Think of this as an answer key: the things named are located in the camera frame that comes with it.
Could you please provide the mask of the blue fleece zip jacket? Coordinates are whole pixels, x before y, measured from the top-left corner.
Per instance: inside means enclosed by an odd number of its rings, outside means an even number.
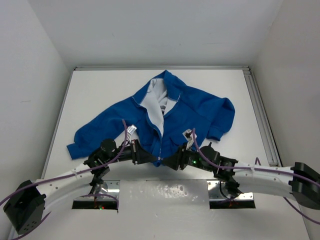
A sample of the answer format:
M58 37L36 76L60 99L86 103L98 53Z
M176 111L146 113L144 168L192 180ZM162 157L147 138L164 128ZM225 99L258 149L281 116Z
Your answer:
M89 156L105 139L115 139L124 125L133 125L141 146L158 167L187 140L186 130L195 130L196 140L219 141L233 124L232 102L186 85L169 71L149 80L134 95L119 101L79 128L67 146L75 160Z

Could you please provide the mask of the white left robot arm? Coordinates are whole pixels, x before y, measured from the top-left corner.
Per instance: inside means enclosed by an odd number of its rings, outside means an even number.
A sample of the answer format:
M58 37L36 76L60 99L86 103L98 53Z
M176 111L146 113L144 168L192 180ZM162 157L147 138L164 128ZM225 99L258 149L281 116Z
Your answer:
M5 198L3 211L18 235L26 235L37 227L50 207L71 196L87 195L110 171L109 164L132 161L153 163L157 158L142 148L137 139L125 141L120 147L112 139L101 142L86 161L51 179L26 180Z

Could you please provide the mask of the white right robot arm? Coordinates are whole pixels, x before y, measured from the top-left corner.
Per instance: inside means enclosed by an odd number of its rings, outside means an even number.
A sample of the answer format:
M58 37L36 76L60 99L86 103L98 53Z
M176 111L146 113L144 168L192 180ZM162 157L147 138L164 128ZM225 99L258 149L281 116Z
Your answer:
M211 145L194 151L184 144L162 163L173 170L191 166L211 172L233 197L260 193L292 199L309 209L320 208L320 175L303 162L291 167L258 166L222 156Z

